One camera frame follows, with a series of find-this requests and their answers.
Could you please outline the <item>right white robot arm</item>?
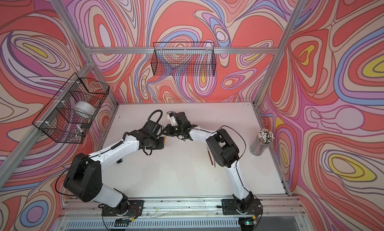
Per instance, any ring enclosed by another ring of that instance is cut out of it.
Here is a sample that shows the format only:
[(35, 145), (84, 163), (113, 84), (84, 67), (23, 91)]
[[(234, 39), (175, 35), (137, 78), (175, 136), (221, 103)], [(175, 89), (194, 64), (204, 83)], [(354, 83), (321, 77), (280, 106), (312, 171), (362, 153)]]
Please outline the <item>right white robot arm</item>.
[(238, 166), (240, 150), (228, 132), (220, 128), (217, 131), (207, 131), (197, 125), (192, 125), (184, 112), (167, 113), (170, 124), (165, 128), (165, 135), (182, 140), (205, 143), (216, 164), (223, 167), (233, 188), (233, 198), (236, 211), (246, 213), (254, 201), (254, 195), (248, 191), (243, 182), (243, 175)]

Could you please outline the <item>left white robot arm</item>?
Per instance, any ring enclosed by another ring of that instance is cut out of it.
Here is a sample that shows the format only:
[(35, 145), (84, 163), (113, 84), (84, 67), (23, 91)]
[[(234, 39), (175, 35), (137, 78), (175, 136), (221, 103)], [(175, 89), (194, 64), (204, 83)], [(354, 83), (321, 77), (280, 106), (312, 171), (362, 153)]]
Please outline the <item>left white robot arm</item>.
[(143, 128), (125, 132), (121, 140), (107, 148), (76, 155), (64, 180), (64, 188), (83, 202), (97, 202), (115, 209), (120, 215), (130, 206), (127, 196), (102, 181), (102, 173), (125, 156), (139, 150), (161, 150), (164, 138), (161, 125), (147, 121)]

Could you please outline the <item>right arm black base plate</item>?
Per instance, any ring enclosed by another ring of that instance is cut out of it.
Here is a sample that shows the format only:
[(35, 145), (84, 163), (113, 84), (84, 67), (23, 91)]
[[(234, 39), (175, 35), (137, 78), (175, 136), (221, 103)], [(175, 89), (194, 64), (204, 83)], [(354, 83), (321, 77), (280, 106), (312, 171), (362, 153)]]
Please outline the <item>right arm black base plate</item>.
[(263, 214), (263, 206), (258, 199), (247, 202), (241, 202), (235, 199), (222, 199), (220, 208), (225, 216), (252, 215), (257, 217)]

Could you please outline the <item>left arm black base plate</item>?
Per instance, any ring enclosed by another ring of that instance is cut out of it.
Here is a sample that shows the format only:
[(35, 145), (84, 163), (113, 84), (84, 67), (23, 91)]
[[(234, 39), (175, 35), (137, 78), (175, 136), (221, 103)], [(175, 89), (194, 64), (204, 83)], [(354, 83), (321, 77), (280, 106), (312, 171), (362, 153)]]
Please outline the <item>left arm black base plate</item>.
[(142, 215), (144, 208), (144, 200), (127, 200), (123, 201), (116, 208), (107, 205), (100, 205), (103, 217), (132, 217), (137, 218)]

